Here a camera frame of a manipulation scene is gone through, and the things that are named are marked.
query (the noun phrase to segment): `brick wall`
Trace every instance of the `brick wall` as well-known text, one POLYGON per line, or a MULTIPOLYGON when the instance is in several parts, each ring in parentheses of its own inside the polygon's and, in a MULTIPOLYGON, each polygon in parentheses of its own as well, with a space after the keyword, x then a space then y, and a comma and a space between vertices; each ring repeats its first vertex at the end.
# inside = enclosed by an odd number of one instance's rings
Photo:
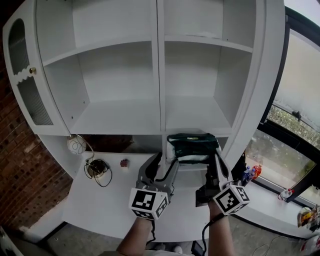
POLYGON ((9 82, 2 27, 22 2, 0 7, 0 225, 10 230, 37 222, 68 195, 72 183, 28 127, 9 82))

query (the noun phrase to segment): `white countertop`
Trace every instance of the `white countertop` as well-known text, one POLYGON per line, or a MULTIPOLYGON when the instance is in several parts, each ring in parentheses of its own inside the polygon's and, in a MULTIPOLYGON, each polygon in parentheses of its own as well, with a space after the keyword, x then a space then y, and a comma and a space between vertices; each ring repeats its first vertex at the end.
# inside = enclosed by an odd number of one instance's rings
MULTIPOLYGON (((83 164, 72 183, 62 219, 92 232, 124 238, 136 218, 129 209, 131 188, 135 188, 139 168, 151 154, 96 153, 95 159, 105 160, 113 173, 111 183, 104 188, 84 173, 84 159, 90 155, 88 152, 83 154, 83 164), (127 171, 120 167, 122 159, 130 161, 127 171)), ((195 192, 202 185, 199 172, 178 172, 171 203, 155 223, 156 242, 201 239, 202 229, 209 220, 209 209, 195 207, 195 192)), ((107 172, 100 182, 107 184, 109 179, 107 172)), ((299 205, 280 201, 276 194, 252 182, 245 190, 251 203, 237 212, 238 216, 291 236, 313 236, 309 230, 297 228, 299 205)))

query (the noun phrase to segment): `white cabinet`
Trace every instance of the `white cabinet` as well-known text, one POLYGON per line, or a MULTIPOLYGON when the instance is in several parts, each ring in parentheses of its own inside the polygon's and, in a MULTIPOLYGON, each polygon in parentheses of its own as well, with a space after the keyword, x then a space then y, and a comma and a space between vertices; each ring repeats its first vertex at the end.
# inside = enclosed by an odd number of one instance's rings
POLYGON ((26 0, 3 27, 3 51, 14 95, 35 134, 68 135, 41 62, 36 1, 26 0))
POLYGON ((26 0, 3 29, 5 61, 36 134, 162 135, 165 153, 167 134, 208 132, 240 156, 284 17, 276 0, 26 0))

